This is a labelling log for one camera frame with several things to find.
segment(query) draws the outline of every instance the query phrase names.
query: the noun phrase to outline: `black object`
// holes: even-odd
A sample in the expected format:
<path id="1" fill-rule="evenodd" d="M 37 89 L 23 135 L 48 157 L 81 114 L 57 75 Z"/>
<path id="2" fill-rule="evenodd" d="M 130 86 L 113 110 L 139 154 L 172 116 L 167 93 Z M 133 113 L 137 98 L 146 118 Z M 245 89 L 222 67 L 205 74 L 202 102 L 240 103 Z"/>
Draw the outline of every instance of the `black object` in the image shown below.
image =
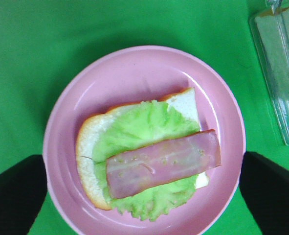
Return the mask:
<path id="1" fill-rule="evenodd" d="M 0 175 L 0 235 L 24 235 L 47 193 L 41 155 L 31 155 Z"/>
<path id="2" fill-rule="evenodd" d="M 239 185 L 262 233 L 289 235 L 289 171 L 256 152 L 246 152 Z"/>

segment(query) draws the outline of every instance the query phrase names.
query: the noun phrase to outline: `white bread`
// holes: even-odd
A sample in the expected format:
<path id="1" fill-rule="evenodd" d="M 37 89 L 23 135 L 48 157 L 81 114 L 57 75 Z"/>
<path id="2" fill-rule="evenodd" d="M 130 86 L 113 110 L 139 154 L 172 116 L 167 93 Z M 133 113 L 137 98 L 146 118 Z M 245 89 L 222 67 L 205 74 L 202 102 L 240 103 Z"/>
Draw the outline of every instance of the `white bread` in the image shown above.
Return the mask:
<path id="1" fill-rule="evenodd" d="M 195 104 L 195 91 L 188 88 L 181 93 L 165 96 L 162 101 L 167 102 L 179 111 L 185 118 L 199 122 L 198 112 Z M 76 161 L 79 177 L 83 188 L 97 208 L 111 210 L 103 197 L 102 189 L 94 174 L 93 148 L 99 137 L 106 132 L 116 118 L 139 104 L 127 104 L 113 108 L 105 114 L 89 117 L 81 126 L 76 142 Z M 196 188 L 206 186 L 208 177 L 205 172 L 200 174 L 196 180 Z"/>

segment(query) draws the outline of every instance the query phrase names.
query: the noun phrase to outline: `pink ham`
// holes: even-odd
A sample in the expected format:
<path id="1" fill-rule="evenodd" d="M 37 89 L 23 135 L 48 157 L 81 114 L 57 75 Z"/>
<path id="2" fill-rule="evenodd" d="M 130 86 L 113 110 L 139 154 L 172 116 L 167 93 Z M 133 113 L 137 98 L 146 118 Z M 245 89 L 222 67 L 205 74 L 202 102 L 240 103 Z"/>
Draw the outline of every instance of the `pink ham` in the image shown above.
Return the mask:
<path id="1" fill-rule="evenodd" d="M 107 181 L 113 198 L 202 173 L 221 164 L 215 130 L 127 151 L 107 159 Z"/>

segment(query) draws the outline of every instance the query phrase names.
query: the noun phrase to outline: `green tablecloth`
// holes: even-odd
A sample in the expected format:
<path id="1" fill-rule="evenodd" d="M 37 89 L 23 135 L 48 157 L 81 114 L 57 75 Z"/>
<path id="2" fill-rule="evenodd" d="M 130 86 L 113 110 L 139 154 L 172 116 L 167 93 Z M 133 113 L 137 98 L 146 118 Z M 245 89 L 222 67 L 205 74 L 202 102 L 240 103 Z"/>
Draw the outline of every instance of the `green tablecloth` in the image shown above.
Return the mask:
<path id="1" fill-rule="evenodd" d="M 0 0 L 0 173 L 42 152 L 58 96 L 91 62 L 118 49 L 161 45 L 208 63 L 241 108 L 247 150 L 289 170 L 248 18 L 264 0 Z M 49 195 L 30 230 L 75 234 Z M 205 233 L 261 234 L 239 189 Z"/>

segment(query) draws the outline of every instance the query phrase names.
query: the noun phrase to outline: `sandwich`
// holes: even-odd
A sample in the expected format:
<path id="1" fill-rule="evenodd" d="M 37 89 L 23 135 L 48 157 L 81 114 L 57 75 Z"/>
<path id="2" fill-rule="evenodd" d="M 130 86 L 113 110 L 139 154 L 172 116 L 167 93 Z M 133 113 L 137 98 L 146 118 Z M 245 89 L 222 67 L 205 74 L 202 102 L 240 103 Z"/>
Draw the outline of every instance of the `sandwich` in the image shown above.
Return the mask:
<path id="1" fill-rule="evenodd" d="M 87 118 L 76 141 L 78 174 L 99 209 L 156 221 L 206 186 L 221 164 L 215 130 L 200 131 L 194 88 L 122 104 Z"/>

